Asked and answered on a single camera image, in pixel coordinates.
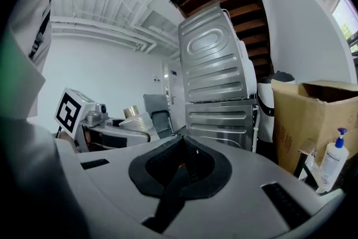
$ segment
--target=white lotion bottle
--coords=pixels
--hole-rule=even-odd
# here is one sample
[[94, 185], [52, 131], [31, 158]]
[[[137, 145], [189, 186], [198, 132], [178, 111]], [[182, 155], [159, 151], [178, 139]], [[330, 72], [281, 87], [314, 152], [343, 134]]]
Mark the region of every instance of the white lotion bottle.
[[341, 133], [335, 143], [329, 143], [321, 164], [321, 178], [326, 192], [330, 191], [341, 173], [349, 151], [344, 146], [343, 136], [347, 132], [345, 128], [339, 128]]

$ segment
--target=gray office chair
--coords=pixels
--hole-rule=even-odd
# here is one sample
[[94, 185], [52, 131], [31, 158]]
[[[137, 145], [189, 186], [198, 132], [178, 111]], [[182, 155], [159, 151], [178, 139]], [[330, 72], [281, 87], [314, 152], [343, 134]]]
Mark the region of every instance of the gray office chair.
[[159, 138], [169, 137], [173, 133], [170, 111], [166, 95], [143, 95], [145, 110], [153, 121]]

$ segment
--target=blue pump cap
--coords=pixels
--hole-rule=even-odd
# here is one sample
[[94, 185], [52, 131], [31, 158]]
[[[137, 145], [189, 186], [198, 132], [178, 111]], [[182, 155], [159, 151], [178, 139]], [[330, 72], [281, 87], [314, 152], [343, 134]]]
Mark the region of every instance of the blue pump cap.
[[336, 148], [342, 148], [344, 143], [345, 143], [345, 140], [343, 139], [343, 136], [345, 135], [345, 133], [347, 132], [347, 129], [345, 128], [339, 128], [338, 131], [341, 133], [340, 137], [337, 138], [336, 140]]

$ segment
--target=window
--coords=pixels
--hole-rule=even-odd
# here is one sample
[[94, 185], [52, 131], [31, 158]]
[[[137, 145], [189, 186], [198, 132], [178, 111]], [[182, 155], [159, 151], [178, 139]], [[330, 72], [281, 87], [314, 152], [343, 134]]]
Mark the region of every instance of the window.
[[333, 16], [344, 34], [351, 52], [358, 52], [358, 14], [350, 0], [340, 0]]

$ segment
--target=black slot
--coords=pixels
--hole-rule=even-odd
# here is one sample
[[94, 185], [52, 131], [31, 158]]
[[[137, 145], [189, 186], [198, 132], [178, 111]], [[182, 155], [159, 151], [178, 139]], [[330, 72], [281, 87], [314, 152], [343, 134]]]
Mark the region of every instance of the black slot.
[[110, 162], [103, 158], [101, 160], [82, 162], [81, 165], [84, 170], [89, 170], [90, 168], [98, 167], [101, 165], [106, 165], [107, 163], [110, 163]]
[[300, 226], [310, 218], [308, 213], [298, 205], [281, 185], [277, 183], [267, 184], [262, 189], [291, 229]]

